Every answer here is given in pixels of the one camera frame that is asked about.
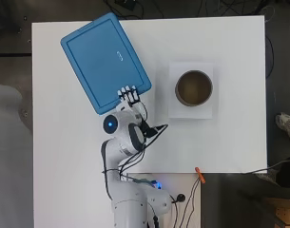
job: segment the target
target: robot finger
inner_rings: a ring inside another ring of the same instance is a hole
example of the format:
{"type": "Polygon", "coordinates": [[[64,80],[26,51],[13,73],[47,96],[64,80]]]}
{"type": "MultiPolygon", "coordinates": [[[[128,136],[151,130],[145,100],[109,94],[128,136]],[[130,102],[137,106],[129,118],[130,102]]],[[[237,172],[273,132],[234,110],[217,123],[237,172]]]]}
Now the robot finger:
{"type": "Polygon", "coordinates": [[[127,102],[129,102],[128,96],[127,96],[127,94],[126,94],[126,89],[123,88],[123,87],[122,87],[122,93],[123,93],[123,96],[124,96],[125,100],[126,100],[127,102]]]}
{"type": "Polygon", "coordinates": [[[124,98],[124,95],[123,95],[122,91],[118,90],[117,94],[118,94],[118,97],[119,97],[120,101],[123,102],[125,100],[125,98],[124,98]]]}
{"type": "Polygon", "coordinates": [[[126,86],[126,93],[127,93],[127,96],[128,96],[129,101],[132,104],[134,104],[134,98],[133,98],[133,95],[132,95],[131,90],[129,89],[129,86],[128,85],[126,86]]]}
{"type": "Polygon", "coordinates": [[[140,98],[139,98],[139,95],[138,95],[138,92],[136,90],[136,87],[135,85],[132,87],[132,94],[133,94],[133,98],[134,98],[134,102],[137,103],[140,101],[140,98]]]}

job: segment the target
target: wire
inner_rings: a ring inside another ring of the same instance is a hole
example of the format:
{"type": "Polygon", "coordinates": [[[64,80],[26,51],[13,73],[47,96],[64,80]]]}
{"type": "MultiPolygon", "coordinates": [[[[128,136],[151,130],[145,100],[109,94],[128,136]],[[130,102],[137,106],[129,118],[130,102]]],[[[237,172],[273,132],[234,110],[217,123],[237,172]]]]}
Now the wire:
{"type": "Polygon", "coordinates": [[[145,150],[150,146],[152,145],[159,137],[160,135],[167,129],[168,127],[168,124],[164,124],[162,125],[164,128],[155,136],[155,138],[149,143],[149,144],[145,144],[146,142],[146,136],[145,136],[145,142],[144,142],[144,148],[143,148],[143,151],[133,155],[132,157],[130,157],[128,160],[126,160],[126,162],[121,166],[121,169],[120,169],[120,177],[122,176],[122,174],[129,168],[135,166],[136,164],[138,164],[139,162],[141,162],[144,157],[145,157],[145,150]]]}
{"type": "Polygon", "coordinates": [[[199,7],[199,10],[198,10],[198,14],[196,14],[196,17],[200,16],[200,12],[201,12],[201,9],[202,9],[202,4],[203,4],[203,0],[201,0],[200,7],[199,7]]]}
{"type": "Polygon", "coordinates": [[[142,153],[142,157],[138,160],[138,161],[136,161],[135,163],[133,163],[133,164],[131,164],[130,166],[128,166],[127,168],[125,168],[125,169],[123,169],[123,172],[125,172],[127,169],[129,169],[130,167],[133,167],[133,166],[135,166],[136,164],[138,164],[139,162],[141,162],[143,159],[144,159],[144,157],[145,157],[145,150],[143,151],[143,153],[142,153]]]}
{"type": "Polygon", "coordinates": [[[270,22],[271,21],[271,19],[274,17],[274,15],[276,14],[276,9],[274,8],[274,7],[272,7],[272,6],[266,6],[266,7],[264,7],[263,9],[261,9],[261,12],[263,12],[264,10],[265,10],[265,12],[266,12],[266,14],[264,13],[263,15],[266,17],[266,15],[267,15],[267,9],[268,8],[271,8],[272,10],[273,10],[273,13],[272,13],[272,15],[268,18],[268,19],[265,19],[265,23],[268,23],[268,22],[270,22]]]}
{"type": "Polygon", "coordinates": [[[224,13],[222,14],[222,16],[224,16],[229,9],[232,9],[231,7],[233,6],[233,4],[235,3],[236,0],[233,0],[232,3],[227,7],[227,9],[224,11],[224,13]]]}
{"type": "Polygon", "coordinates": [[[141,7],[141,9],[142,9],[142,16],[141,16],[141,18],[144,19],[145,9],[144,9],[143,4],[141,4],[139,1],[136,1],[136,4],[138,4],[141,7]]]}
{"type": "Polygon", "coordinates": [[[278,162],[278,163],[276,163],[276,164],[274,164],[274,165],[271,165],[271,166],[269,166],[269,167],[267,167],[267,168],[258,169],[258,170],[251,171],[251,172],[248,172],[248,173],[243,173],[243,174],[253,174],[253,173],[258,173],[258,172],[260,172],[260,171],[269,170],[269,169],[272,169],[272,168],[274,168],[274,167],[276,167],[276,166],[278,166],[278,165],[280,165],[280,164],[282,164],[282,163],[288,163],[288,162],[290,162],[290,160],[280,161],[280,162],[278,162]]]}
{"type": "Polygon", "coordinates": [[[160,9],[160,7],[158,6],[158,4],[156,3],[155,0],[151,0],[151,2],[154,4],[156,10],[162,15],[162,17],[164,18],[164,13],[162,12],[162,10],[160,9]]]}
{"type": "Polygon", "coordinates": [[[245,5],[246,5],[246,0],[243,0],[243,2],[242,2],[242,13],[241,13],[241,15],[243,15],[243,9],[245,8],[245,5]]]}
{"type": "Polygon", "coordinates": [[[225,6],[227,6],[227,9],[228,9],[228,10],[232,10],[232,11],[234,11],[235,13],[237,13],[238,15],[240,15],[240,14],[239,14],[235,9],[232,8],[232,6],[233,6],[234,4],[232,4],[232,5],[227,4],[227,3],[225,3],[223,0],[221,0],[221,2],[222,2],[225,6]]]}
{"type": "Polygon", "coordinates": [[[200,183],[200,181],[198,181],[198,183],[196,184],[196,186],[195,186],[195,188],[194,188],[194,191],[193,191],[193,197],[192,197],[192,211],[191,211],[191,213],[190,213],[190,215],[189,215],[188,222],[186,223],[186,228],[188,228],[188,226],[189,226],[189,222],[190,222],[191,217],[192,217],[192,214],[194,213],[194,196],[195,196],[195,191],[196,191],[196,189],[197,189],[199,183],[200,183]]]}
{"type": "Polygon", "coordinates": [[[162,134],[163,132],[168,128],[168,124],[164,124],[162,125],[164,128],[163,130],[161,130],[156,136],[155,138],[148,144],[145,146],[145,149],[147,149],[150,145],[152,145],[162,134]]]}
{"type": "Polygon", "coordinates": [[[187,201],[187,203],[186,203],[186,205],[185,205],[185,208],[184,208],[184,213],[183,213],[183,218],[182,218],[182,221],[181,221],[181,224],[180,224],[180,228],[181,228],[182,225],[183,225],[184,217],[185,217],[185,212],[186,212],[186,208],[188,207],[188,204],[189,204],[189,202],[190,202],[190,200],[191,200],[191,198],[192,198],[193,189],[194,189],[194,187],[195,187],[195,185],[196,185],[196,183],[197,183],[198,181],[200,181],[199,178],[197,178],[197,179],[195,180],[195,182],[193,183],[193,186],[192,186],[192,189],[191,189],[191,193],[190,193],[190,197],[189,197],[189,199],[188,199],[188,201],[187,201]]]}
{"type": "Polygon", "coordinates": [[[147,204],[152,208],[153,214],[156,216],[153,206],[149,202],[147,204]]]}
{"type": "Polygon", "coordinates": [[[111,10],[111,12],[113,12],[117,17],[120,18],[124,18],[125,20],[127,20],[128,17],[135,17],[137,19],[142,19],[137,15],[123,15],[122,13],[120,13],[116,8],[112,7],[109,3],[108,0],[103,0],[104,3],[109,7],[109,10],[111,10]]]}
{"type": "Polygon", "coordinates": [[[269,39],[269,37],[266,35],[266,39],[269,41],[270,47],[271,47],[271,54],[272,54],[272,65],[271,65],[271,69],[268,73],[268,75],[266,76],[266,79],[268,79],[272,73],[272,71],[274,70],[274,66],[275,66],[275,53],[274,53],[274,47],[272,46],[271,40],[269,39]]]}
{"type": "Polygon", "coordinates": [[[207,3],[208,3],[208,0],[205,0],[204,7],[205,7],[205,16],[206,16],[206,17],[208,17],[208,16],[209,16],[209,12],[208,12],[207,3]]]}
{"type": "Polygon", "coordinates": [[[173,225],[173,228],[175,228],[176,226],[176,223],[177,223],[177,217],[179,216],[179,211],[177,209],[177,202],[174,200],[174,198],[170,195],[170,197],[173,199],[173,203],[174,203],[174,206],[175,206],[175,221],[174,221],[174,225],[173,225]]]}

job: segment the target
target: shoe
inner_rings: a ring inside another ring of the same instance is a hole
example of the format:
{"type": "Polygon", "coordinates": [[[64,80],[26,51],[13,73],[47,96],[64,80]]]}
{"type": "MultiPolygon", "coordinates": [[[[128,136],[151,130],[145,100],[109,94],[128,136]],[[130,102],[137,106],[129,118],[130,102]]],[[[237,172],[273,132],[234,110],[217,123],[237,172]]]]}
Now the shoe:
{"type": "Polygon", "coordinates": [[[275,121],[279,129],[287,132],[290,139],[290,116],[281,112],[276,115],[275,121]]]}

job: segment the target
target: white table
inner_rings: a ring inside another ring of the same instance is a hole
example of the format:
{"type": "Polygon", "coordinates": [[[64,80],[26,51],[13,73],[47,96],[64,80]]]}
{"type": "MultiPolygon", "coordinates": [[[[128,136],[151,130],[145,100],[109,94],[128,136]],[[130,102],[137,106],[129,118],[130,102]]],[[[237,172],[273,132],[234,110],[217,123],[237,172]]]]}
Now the white table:
{"type": "MultiPolygon", "coordinates": [[[[60,39],[87,22],[32,25],[34,222],[41,227],[112,227],[101,143],[108,138],[60,39]]],[[[246,172],[266,166],[264,20],[234,17],[124,21],[153,87],[151,123],[169,128],[133,171],[246,172]],[[213,120],[167,118],[170,61],[215,65],[213,120]]]]}

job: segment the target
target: blue light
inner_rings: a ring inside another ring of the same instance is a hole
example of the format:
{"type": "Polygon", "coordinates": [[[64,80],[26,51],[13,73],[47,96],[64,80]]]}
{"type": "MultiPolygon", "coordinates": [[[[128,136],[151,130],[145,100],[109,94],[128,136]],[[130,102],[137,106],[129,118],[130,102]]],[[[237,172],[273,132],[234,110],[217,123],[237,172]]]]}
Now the blue light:
{"type": "Polygon", "coordinates": [[[160,182],[157,182],[157,188],[162,189],[162,184],[160,182]]]}

